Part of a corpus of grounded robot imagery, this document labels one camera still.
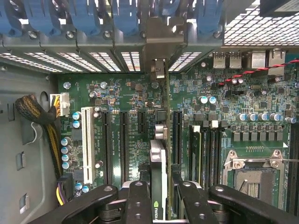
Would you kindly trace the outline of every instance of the perforated metal grille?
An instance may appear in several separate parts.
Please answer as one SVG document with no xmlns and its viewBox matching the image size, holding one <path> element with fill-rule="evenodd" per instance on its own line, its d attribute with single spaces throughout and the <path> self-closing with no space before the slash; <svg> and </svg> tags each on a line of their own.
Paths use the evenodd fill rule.
<svg viewBox="0 0 299 224">
<path fill-rule="evenodd" d="M 188 63 L 193 61 L 201 52 L 185 52 L 183 53 L 178 60 L 169 68 L 169 71 L 180 71 Z"/>
<path fill-rule="evenodd" d="M 39 64 L 39 63 L 35 63 L 35 62 L 29 61 L 27 59 L 14 56 L 14 55 L 12 55 L 10 53 L 0 53 L 0 56 L 3 57 L 3 58 L 6 58 L 8 60 L 11 60 L 11 61 L 15 61 L 15 62 L 18 62 L 18 63 L 26 64 L 26 65 L 33 66 L 33 67 L 36 67 L 36 68 L 39 68 L 39 69 L 43 69 L 43 70 L 46 70 L 46 71 L 50 71 L 50 72 L 62 72 L 61 70 L 54 69 L 54 68 L 51 68 L 51 67 Z"/>
<path fill-rule="evenodd" d="M 74 62 L 75 64 L 91 71 L 91 72 L 101 72 L 100 69 L 90 64 L 88 61 L 81 58 L 79 55 L 75 53 L 57 53 L 60 56 L 70 60 L 71 62 Z"/>
<path fill-rule="evenodd" d="M 139 52 L 122 52 L 121 55 L 129 71 L 140 71 Z"/>
<path fill-rule="evenodd" d="M 105 66 L 109 71 L 121 71 L 107 53 L 91 52 L 89 54 L 93 56 L 95 59 L 97 59 L 97 61 L 100 62 L 103 66 Z"/>
<path fill-rule="evenodd" d="M 50 57 L 49 55 L 46 55 L 44 53 L 41 52 L 36 52 L 36 53 L 25 53 L 26 55 L 30 55 L 32 57 L 35 57 L 39 60 L 42 60 L 44 62 L 48 62 L 50 64 L 56 65 L 58 67 L 61 67 L 63 69 L 69 70 L 69 71 L 73 71 L 73 72 L 80 72 L 82 70 L 77 69 L 67 63 L 64 63 L 56 58 Z"/>
<path fill-rule="evenodd" d="M 225 45 L 298 46 L 299 13 L 290 17 L 260 17 L 259 0 L 245 14 L 231 21 L 225 31 Z"/>
</svg>

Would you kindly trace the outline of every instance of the white power connector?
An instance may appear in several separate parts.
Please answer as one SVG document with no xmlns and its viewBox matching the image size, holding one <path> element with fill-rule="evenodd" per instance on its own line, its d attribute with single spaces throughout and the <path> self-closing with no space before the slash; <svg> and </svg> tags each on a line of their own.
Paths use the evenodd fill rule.
<svg viewBox="0 0 299 224">
<path fill-rule="evenodd" d="M 68 94 L 50 94 L 50 102 L 52 102 L 53 98 L 59 96 L 60 100 L 60 114 L 59 116 L 70 116 L 70 96 Z"/>
</svg>

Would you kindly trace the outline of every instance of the wire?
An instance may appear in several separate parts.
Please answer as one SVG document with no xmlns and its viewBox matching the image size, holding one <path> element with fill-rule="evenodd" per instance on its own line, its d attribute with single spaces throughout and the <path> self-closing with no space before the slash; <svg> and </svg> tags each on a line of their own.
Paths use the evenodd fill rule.
<svg viewBox="0 0 299 224">
<path fill-rule="evenodd" d="M 31 94 L 17 99 L 15 102 L 15 107 L 21 116 L 23 116 L 31 122 L 41 124 L 46 130 L 45 132 L 47 134 L 51 149 L 55 175 L 58 179 L 62 175 L 62 167 L 61 155 L 59 150 L 59 138 L 56 126 L 54 124 L 54 121 L 57 117 L 57 111 L 55 106 L 52 106 L 50 110 L 46 112 L 37 102 L 36 97 L 33 94 Z"/>
<path fill-rule="evenodd" d="M 58 200 L 59 204 L 63 205 L 64 203 L 62 202 L 62 200 L 60 198 L 58 187 L 56 188 L 56 197 L 57 197 L 57 200 Z"/>
<path fill-rule="evenodd" d="M 234 75 L 233 78 L 239 78 L 239 77 L 242 77 L 243 75 L 247 75 L 247 74 L 252 74 L 252 73 L 255 73 L 256 71 L 267 71 L 269 69 L 275 69 L 275 68 L 279 68 L 279 67 L 285 67 L 289 64 L 294 64 L 294 63 L 299 63 L 299 59 L 295 59 L 295 60 L 292 60 L 292 61 L 289 61 L 287 63 L 283 63 L 283 64 L 275 64 L 273 66 L 268 66 L 268 67 L 264 67 L 264 68 L 258 68 L 258 69 L 254 69 L 254 70 L 248 70 L 248 71 L 244 71 L 238 75 Z M 226 79 L 224 82 L 222 83 L 219 83 L 219 85 L 225 85 L 226 82 L 229 82 L 231 80 L 231 78 L 229 79 Z"/>
</svg>

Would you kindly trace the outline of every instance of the mesh panel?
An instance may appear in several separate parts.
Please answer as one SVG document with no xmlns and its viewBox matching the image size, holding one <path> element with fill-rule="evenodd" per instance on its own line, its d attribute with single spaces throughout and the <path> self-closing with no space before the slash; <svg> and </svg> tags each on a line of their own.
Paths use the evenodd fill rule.
<svg viewBox="0 0 299 224">
<path fill-rule="evenodd" d="M 227 46 L 299 46 L 299 13 L 290 17 L 260 17 L 259 0 L 226 26 Z"/>
</svg>

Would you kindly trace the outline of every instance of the black pcie slot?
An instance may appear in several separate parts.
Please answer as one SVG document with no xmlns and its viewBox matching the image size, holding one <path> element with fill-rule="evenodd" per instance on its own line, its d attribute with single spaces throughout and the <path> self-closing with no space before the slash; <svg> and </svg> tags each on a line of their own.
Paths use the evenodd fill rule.
<svg viewBox="0 0 299 224">
<path fill-rule="evenodd" d="M 120 112 L 121 184 L 129 180 L 128 111 Z"/>
<path fill-rule="evenodd" d="M 111 135 L 111 114 L 110 111 L 102 112 L 103 124 L 103 155 L 104 162 L 104 184 L 112 184 L 113 170 L 112 170 L 112 135 Z"/>
<path fill-rule="evenodd" d="M 182 164 L 182 121 L 183 113 L 174 111 L 172 116 L 172 154 L 173 163 Z"/>
<path fill-rule="evenodd" d="M 146 114 L 145 111 L 138 111 L 137 113 L 138 120 L 138 133 L 146 133 Z"/>
</svg>

